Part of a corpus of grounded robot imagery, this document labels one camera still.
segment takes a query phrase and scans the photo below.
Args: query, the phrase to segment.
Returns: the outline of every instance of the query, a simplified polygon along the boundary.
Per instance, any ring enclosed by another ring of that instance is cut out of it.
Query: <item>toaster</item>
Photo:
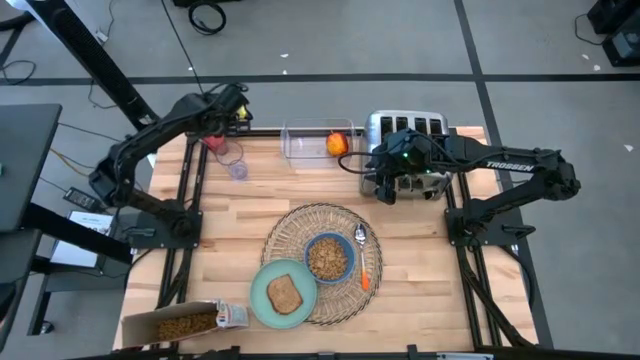
[[[369,115],[360,141],[360,151],[372,152],[382,143],[387,134],[406,128],[425,135],[448,134],[447,119],[438,113],[426,111],[380,110]],[[369,156],[363,156],[360,170],[369,162]],[[425,173],[421,175],[405,175],[395,179],[395,191],[398,197],[423,197],[426,200],[438,200],[451,183],[450,173]],[[374,195],[378,186],[375,175],[360,175],[360,192],[363,195]]]

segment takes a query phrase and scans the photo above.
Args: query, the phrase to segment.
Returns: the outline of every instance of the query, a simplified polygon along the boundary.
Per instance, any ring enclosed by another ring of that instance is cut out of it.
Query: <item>wooden tabletop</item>
[[[459,127],[458,133],[485,141],[482,127]],[[369,306],[344,323],[274,330],[251,314],[248,329],[183,341],[181,352],[202,353],[233,345],[239,345],[242,353],[405,352],[408,344],[416,344],[419,351],[472,350],[456,253],[447,240],[444,198],[435,202],[398,200],[389,207],[361,196],[358,175],[337,166],[291,168],[280,155],[278,138],[243,138],[240,142],[249,168],[247,181],[231,181],[215,158],[208,158],[201,198],[202,239],[193,256],[187,301],[223,298],[248,306],[249,287],[260,267],[267,234],[287,212],[314,202],[345,206],[369,222],[382,247],[382,282]],[[152,195],[175,197],[185,145],[186,139],[180,137],[158,152]],[[195,156],[193,161],[191,186]],[[475,170],[468,174],[468,181],[472,197],[486,198],[499,191],[490,170]],[[460,206],[457,180],[454,184]],[[526,339],[536,342],[518,264],[498,248],[483,249],[497,305]],[[121,317],[154,309],[164,259],[165,250],[155,250],[133,268]],[[477,298],[476,303],[482,309]],[[479,316],[483,339],[488,339],[484,311]],[[120,344],[119,326],[114,348]]]

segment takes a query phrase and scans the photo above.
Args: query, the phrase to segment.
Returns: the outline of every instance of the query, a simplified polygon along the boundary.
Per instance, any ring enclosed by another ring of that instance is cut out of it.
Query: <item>slice of bread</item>
[[[289,315],[302,305],[302,297],[289,275],[273,279],[267,286],[267,297],[280,315]]]

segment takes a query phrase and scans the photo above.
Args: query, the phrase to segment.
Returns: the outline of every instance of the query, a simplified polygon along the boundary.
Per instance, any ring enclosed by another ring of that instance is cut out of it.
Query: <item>blue bowl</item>
[[[319,279],[313,273],[313,271],[311,271],[311,267],[309,266],[309,251],[311,250],[311,247],[318,240],[324,239],[324,238],[335,239],[340,245],[342,245],[342,248],[344,249],[344,255],[347,257],[347,269],[345,270],[344,274],[341,277],[335,280]],[[304,248],[304,263],[305,265],[307,265],[307,268],[309,269],[309,271],[311,271],[311,275],[313,275],[313,277],[316,279],[317,282],[322,284],[329,284],[329,285],[338,284],[343,282],[345,279],[349,278],[349,276],[351,276],[351,273],[353,273],[353,269],[355,269],[356,267],[356,249],[353,247],[353,244],[341,234],[334,233],[334,232],[321,233],[321,234],[318,234],[316,237],[314,237],[311,241],[309,241],[307,246]]]

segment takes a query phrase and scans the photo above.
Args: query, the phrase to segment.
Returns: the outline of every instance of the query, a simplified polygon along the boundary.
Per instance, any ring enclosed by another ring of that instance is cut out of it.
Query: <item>wicker placemat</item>
[[[364,247],[369,290],[362,290],[360,247],[354,238],[356,224],[367,230]],[[356,268],[349,279],[336,285],[318,284],[318,301],[307,322],[332,325],[350,319],[362,311],[378,291],[382,278],[382,253],[378,238],[369,224],[342,206],[317,203],[301,206],[284,216],[271,230],[262,251],[262,265],[288,258],[304,262],[304,248],[322,232],[337,232],[357,249]]]

